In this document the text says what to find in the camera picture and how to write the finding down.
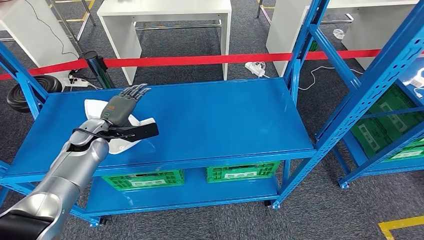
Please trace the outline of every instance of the white desk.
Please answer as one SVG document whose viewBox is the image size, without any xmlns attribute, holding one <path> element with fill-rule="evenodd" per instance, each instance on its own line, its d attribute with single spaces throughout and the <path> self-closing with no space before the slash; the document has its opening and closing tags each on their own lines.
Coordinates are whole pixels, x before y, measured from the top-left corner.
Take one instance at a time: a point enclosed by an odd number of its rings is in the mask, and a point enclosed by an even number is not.
<svg viewBox="0 0 424 240">
<path fill-rule="evenodd" d="M 124 59 L 142 54 L 134 23 L 158 21 L 221 20 L 221 54 L 228 55 L 231 11 L 230 0 L 105 0 L 97 15 L 116 57 Z M 132 85 L 137 67 L 122 70 Z M 228 64 L 223 64 L 224 80 L 227 70 Z"/>
<path fill-rule="evenodd" d="M 353 23 L 342 43 L 348 50 L 379 49 L 393 35 L 418 0 L 330 0 L 327 14 L 352 13 Z M 311 0 L 277 0 L 266 48 L 270 53 L 293 50 Z M 357 58 L 366 69 L 373 58 Z M 275 61 L 280 76 L 287 61 Z"/>
<path fill-rule="evenodd" d="M 63 52 L 67 54 L 62 54 L 61 42 L 44 23 L 37 20 L 33 9 L 24 0 L 0 3 L 0 30 L 7 30 L 37 67 L 76 60 L 77 51 L 46 1 L 28 0 L 28 2 L 34 7 L 38 18 L 48 24 L 54 34 L 62 41 Z M 67 78 L 68 73 L 69 71 L 62 71 L 50 75 L 57 78 Z"/>
</svg>

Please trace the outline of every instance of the lower shelf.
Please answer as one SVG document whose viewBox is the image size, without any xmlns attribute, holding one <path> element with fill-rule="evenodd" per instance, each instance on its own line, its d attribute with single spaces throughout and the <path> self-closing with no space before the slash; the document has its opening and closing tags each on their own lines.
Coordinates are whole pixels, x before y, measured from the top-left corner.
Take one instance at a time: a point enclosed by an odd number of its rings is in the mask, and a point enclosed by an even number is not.
<svg viewBox="0 0 424 240">
<path fill-rule="evenodd" d="M 206 169 L 184 170 L 184 185 L 117 191 L 94 177 L 85 212 L 88 216 L 126 214 L 276 199 L 278 181 L 271 178 L 207 183 Z"/>
<path fill-rule="evenodd" d="M 357 167 L 361 166 L 369 160 L 359 145 L 358 141 L 350 131 L 343 137 L 343 141 Z M 362 173 L 361 176 L 372 176 L 378 174 L 400 173 L 417 170 L 424 170 L 424 157 L 381 162 L 369 169 L 367 172 Z"/>
</svg>

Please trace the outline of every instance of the white plastic bag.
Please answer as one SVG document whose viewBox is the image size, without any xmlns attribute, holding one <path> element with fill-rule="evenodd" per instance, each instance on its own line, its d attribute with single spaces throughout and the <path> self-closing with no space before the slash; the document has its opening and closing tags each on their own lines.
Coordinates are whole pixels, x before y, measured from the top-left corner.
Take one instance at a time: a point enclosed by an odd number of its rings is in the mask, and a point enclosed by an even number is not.
<svg viewBox="0 0 424 240">
<path fill-rule="evenodd" d="M 343 38 L 345 37 L 345 32 L 341 29 L 334 29 L 332 31 L 332 34 L 334 34 L 334 37 L 339 40 L 343 40 Z"/>
</svg>

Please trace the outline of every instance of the caster wheel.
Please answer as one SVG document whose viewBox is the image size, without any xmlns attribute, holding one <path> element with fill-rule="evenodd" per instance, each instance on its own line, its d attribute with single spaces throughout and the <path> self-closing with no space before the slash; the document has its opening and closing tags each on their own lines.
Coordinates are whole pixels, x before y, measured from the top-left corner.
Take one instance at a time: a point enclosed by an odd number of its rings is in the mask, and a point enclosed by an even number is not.
<svg viewBox="0 0 424 240">
<path fill-rule="evenodd" d="M 265 205 L 265 207 L 268 207 L 268 208 L 270 208 L 272 205 L 271 200 L 263 201 L 263 204 Z"/>
</svg>

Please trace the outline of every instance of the power strip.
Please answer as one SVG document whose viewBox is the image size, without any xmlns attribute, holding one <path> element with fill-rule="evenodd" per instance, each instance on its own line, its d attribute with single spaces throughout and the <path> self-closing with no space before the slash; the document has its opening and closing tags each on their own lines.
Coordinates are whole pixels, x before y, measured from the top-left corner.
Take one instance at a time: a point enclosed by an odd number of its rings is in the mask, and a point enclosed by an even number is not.
<svg viewBox="0 0 424 240">
<path fill-rule="evenodd" d="M 65 79 L 63 83 L 65 87 L 87 88 L 90 86 L 88 81 L 81 78 L 74 78 L 72 75 L 69 76 L 69 79 Z"/>
<path fill-rule="evenodd" d="M 258 77 L 262 77 L 263 75 L 265 75 L 265 65 L 264 64 L 262 65 L 258 61 L 256 62 L 248 61 L 244 64 L 244 67 L 249 69 L 252 74 Z"/>
</svg>

